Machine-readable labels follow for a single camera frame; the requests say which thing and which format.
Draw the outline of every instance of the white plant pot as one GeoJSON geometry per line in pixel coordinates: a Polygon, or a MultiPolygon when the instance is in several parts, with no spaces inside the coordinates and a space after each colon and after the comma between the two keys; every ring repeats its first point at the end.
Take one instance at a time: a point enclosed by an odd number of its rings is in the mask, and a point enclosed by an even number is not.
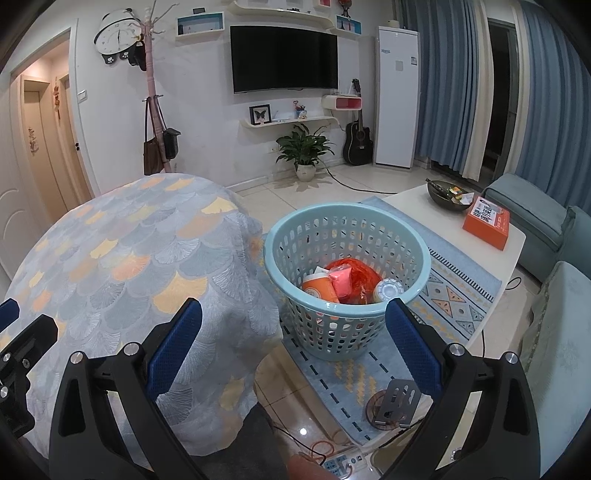
{"type": "Polygon", "coordinates": [[[310,181],[316,175],[316,165],[298,165],[295,174],[301,181],[310,181]]]}

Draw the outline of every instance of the panda clock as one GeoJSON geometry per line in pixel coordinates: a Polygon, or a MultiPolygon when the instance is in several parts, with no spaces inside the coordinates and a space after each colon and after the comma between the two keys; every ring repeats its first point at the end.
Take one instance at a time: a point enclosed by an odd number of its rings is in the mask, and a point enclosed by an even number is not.
{"type": "Polygon", "coordinates": [[[117,55],[121,60],[129,58],[130,50],[141,41],[142,28],[130,8],[115,10],[103,17],[95,46],[107,65],[114,64],[117,55]]]}

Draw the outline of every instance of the screw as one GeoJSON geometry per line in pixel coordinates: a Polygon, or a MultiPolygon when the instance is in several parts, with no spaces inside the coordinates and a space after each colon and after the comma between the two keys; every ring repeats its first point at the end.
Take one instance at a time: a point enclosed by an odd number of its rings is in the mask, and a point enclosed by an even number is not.
{"type": "Polygon", "coordinates": [[[82,362],[82,352],[74,352],[73,354],[70,355],[70,362],[72,362],[74,365],[79,364],[80,362],[82,362]]]}
{"type": "Polygon", "coordinates": [[[455,356],[462,356],[464,353],[466,353],[466,349],[459,343],[452,343],[449,346],[449,352],[455,356]]]}
{"type": "Polygon", "coordinates": [[[128,343],[123,347],[123,353],[127,356],[135,355],[139,352],[139,345],[135,342],[128,343]]]}
{"type": "Polygon", "coordinates": [[[507,352],[505,354],[505,360],[507,360],[510,364],[516,364],[519,357],[513,352],[507,352]]]}

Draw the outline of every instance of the clock face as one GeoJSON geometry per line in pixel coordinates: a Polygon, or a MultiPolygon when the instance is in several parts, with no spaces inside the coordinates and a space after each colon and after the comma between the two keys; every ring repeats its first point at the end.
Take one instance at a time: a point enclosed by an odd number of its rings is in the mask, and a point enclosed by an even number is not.
{"type": "Polygon", "coordinates": [[[137,20],[128,18],[117,21],[96,36],[96,49],[103,55],[114,55],[135,44],[141,38],[141,33],[137,20]]]}

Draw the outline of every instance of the doorway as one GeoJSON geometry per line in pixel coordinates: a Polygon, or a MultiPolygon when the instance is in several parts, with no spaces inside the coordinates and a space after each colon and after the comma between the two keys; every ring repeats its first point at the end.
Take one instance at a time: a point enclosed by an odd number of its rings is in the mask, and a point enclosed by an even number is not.
{"type": "Polygon", "coordinates": [[[491,125],[486,140],[478,186],[484,188],[505,172],[513,140],[519,89],[519,61],[515,25],[488,19],[495,89],[491,125]]]}
{"type": "Polygon", "coordinates": [[[69,39],[33,62],[13,85],[13,137],[21,137],[25,152],[19,158],[21,171],[29,197],[51,225],[92,198],[72,122],[69,39]]]}

